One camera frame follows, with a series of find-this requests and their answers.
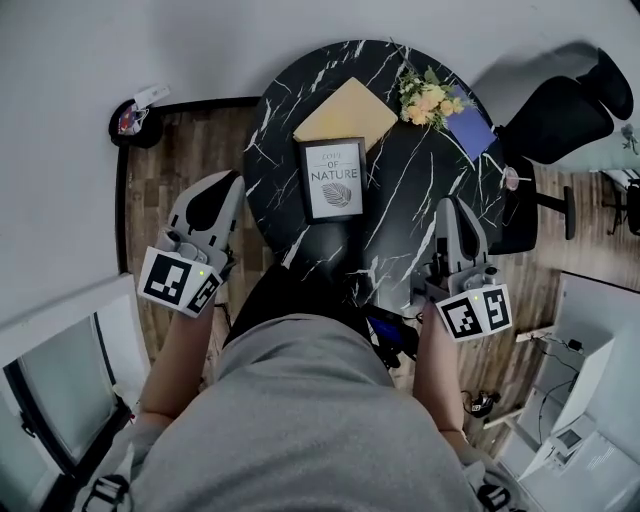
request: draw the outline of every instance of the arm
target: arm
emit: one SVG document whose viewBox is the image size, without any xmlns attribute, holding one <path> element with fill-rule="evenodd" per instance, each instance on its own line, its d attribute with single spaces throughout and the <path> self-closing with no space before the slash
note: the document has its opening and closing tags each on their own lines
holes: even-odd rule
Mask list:
<svg viewBox="0 0 640 512">
<path fill-rule="evenodd" d="M 214 300 L 197 318 L 174 313 L 160 355 L 140 396 L 140 419 L 168 426 L 198 394 L 213 322 Z"/>
<path fill-rule="evenodd" d="M 458 382 L 458 349 L 436 307 L 427 303 L 416 358 L 413 396 L 456 452 L 466 446 L 464 408 Z"/>
</svg>

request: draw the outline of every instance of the person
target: person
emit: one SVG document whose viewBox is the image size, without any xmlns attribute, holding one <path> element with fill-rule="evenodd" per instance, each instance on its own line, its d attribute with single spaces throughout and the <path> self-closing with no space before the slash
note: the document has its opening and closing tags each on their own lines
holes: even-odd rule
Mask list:
<svg viewBox="0 0 640 512">
<path fill-rule="evenodd" d="M 463 433 L 457 347 L 436 308 L 424 309 L 411 396 L 360 310 L 307 281 L 266 273 L 200 394 L 214 301 L 195 319 L 175 313 L 137 422 L 77 510 L 515 510 L 517 486 Z"/>
</svg>

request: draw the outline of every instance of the small trash bin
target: small trash bin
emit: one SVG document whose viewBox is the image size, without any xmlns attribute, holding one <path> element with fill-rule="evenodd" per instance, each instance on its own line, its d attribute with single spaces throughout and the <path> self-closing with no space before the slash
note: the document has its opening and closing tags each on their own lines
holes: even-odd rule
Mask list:
<svg viewBox="0 0 640 512">
<path fill-rule="evenodd" d="M 149 114 L 142 122 L 142 128 L 133 135 L 118 133 L 118 121 L 122 113 L 133 105 L 134 100 L 127 100 L 120 105 L 109 120 L 109 136 L 111 142 L 116 146 L 135 146 L 138 148 L 150 148 L 155 146 L 162 138 L 162 120 L 153 108 L 149 109 Z"/>
</svg>

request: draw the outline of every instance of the yellow notebook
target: yellow notebook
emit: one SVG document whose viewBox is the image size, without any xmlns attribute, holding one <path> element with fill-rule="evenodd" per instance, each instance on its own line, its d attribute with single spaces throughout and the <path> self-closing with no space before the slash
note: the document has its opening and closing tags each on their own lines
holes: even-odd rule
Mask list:
<svg viewBox="0 0 640 512">
<path fill-rule="evenodd" d="M 293 132 L 298 142 L 364 137 L 369 151 L 398 121 L 389 107 L 355 78 L 334 92 Z"/>
</svg>

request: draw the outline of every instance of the gray shirt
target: gray shirt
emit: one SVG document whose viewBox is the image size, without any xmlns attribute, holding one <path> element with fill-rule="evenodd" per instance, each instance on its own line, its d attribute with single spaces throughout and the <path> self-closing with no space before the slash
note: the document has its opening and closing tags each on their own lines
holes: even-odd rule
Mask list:
<svg viewBox="0 0 640 512">
<path fill-rule="evenodd" d="M 213 386 L 166 430 L 119 433 L 96 475 L 122 470 L 127 450 L 134 510 L 480 508 L 465 465 L 370 344 L 311 315 L 235 339 Z"/>
</svg>

